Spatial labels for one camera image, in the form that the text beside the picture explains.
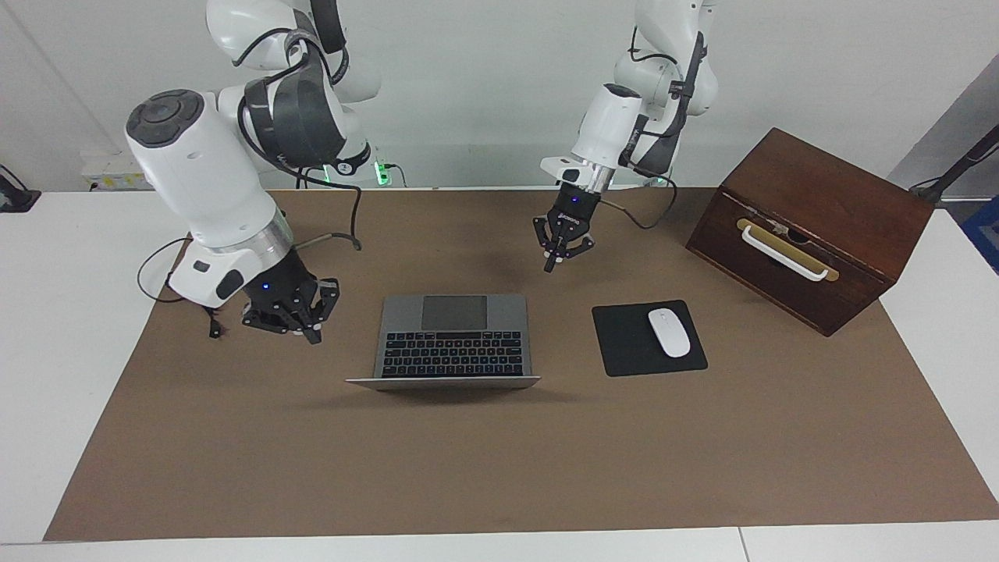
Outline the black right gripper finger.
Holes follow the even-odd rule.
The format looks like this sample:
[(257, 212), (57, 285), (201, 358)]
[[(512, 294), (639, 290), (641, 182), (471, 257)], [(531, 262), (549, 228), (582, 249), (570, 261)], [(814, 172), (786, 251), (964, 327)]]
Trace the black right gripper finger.
[(270, 333), (300, 333), (302, 324), (281, 307), (263, 310), (246, 306), (242, 312), (242, 323)]
[(302, 335), (311, 345), (321, 343), (321, 324), (332, 314), (340, 297), (336, 278), (310, 279), (300, 286)]

